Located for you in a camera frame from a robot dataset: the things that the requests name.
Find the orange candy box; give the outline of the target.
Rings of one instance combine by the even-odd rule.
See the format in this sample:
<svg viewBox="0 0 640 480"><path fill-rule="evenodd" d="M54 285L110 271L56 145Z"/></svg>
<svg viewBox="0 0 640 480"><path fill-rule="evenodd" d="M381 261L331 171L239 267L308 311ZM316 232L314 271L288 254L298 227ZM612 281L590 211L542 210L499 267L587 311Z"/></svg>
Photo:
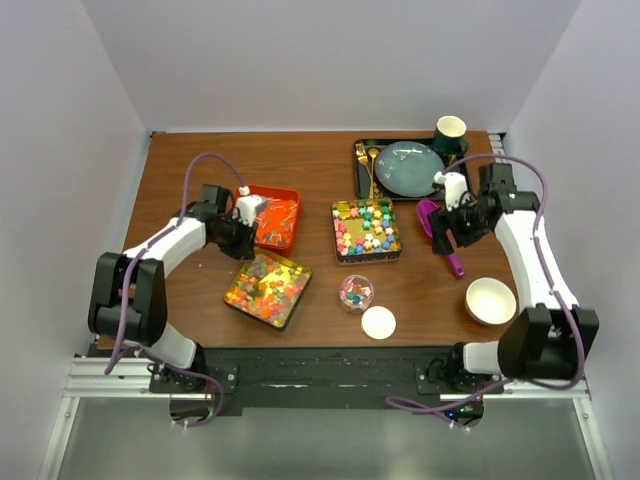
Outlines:
<svg viewBox="0 0 640 480"><path fill-rule="evenodd" d="M288 257L293 250L297 221L301 208L300 194L291 189L246 184L236 188L240 196L256 194L268 200L267 208L258 215L254 247Z"/></svg>

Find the candy tin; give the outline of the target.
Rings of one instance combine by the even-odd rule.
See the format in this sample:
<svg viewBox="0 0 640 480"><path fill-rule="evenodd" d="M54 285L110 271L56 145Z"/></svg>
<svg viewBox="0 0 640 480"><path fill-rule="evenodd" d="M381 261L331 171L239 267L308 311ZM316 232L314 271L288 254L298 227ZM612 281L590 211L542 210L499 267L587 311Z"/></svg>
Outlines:
<svg viewBox="0 0 640 480"><path fill-rule="evenodd" d="M390 198L333 202L330 207L338 264L378 263L400 257L402 243Z"/></svg>
<svg viewBox="0 0 640 480"><path fill-rule="evenodd" d="M309 267L257 248L224 294L224 303L277 331L292 319L313 273Z"/></svg>

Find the clear plastic jar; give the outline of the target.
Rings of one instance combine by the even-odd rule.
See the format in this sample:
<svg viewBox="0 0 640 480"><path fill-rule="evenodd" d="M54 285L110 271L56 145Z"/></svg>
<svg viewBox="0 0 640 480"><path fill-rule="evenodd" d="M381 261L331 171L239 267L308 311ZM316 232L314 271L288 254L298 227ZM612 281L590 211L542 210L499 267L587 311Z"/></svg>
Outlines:
<svg viewBox="0 0 640 480"><path fill-rule="evenodd" d="M348 313L361 314L373 301L373 284L363 275L349 275L342 281L338 295L341 305Z"/></svg>

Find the gold jar lid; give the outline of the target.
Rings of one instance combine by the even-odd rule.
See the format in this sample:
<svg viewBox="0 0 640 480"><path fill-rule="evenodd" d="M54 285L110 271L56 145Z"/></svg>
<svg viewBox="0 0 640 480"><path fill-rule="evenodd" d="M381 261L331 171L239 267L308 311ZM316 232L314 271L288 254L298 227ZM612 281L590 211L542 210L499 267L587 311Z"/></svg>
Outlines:
<svg viewBox="0 0 640 480"><path fill-rule="evenodd" d="M361 317L363 332L374 340L389 338L395 332L396 325L394 314L383 306L370 307Z"/></svg>

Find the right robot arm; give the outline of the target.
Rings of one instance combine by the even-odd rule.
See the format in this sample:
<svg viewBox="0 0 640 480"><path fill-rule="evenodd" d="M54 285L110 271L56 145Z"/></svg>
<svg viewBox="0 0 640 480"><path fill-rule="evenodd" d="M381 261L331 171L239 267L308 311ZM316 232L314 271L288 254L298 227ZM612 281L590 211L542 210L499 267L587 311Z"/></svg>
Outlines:
<svg viewBox="0 0 640 480"><path fill-rule="evenodd" d="M546 195L518 188L516 162L504 157L481 166L476 192L452 167L434 176L445 194L444 206L428 216L434 254L448 256L494 234L508 260L519 309L498 340L456 346L456 362L446 367L445 379L459 393L476 386L481 374L571 389L583 377L599 328L596 312L580 307L555 262L544 224Z"/></svg>

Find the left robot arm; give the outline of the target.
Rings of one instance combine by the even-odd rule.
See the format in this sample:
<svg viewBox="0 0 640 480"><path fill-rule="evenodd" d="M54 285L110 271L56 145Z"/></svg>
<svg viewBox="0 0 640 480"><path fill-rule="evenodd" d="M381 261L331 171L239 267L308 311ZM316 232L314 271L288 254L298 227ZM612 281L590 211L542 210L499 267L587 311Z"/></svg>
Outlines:
<svg viewBox="0 0 640 480"><path fill-rule="evenodd" d="M254 257L257 217L264 197L242 186L234 206L228 189L205 185L198 200L184 204L152 238L122 253L107 252L96 263L88 312L89 330L115 340L105 373L119 362L122 346L137 347L185 392L213 385L203 348L168 320L166 278L191 254L215 244L236 260Z"/></svg>

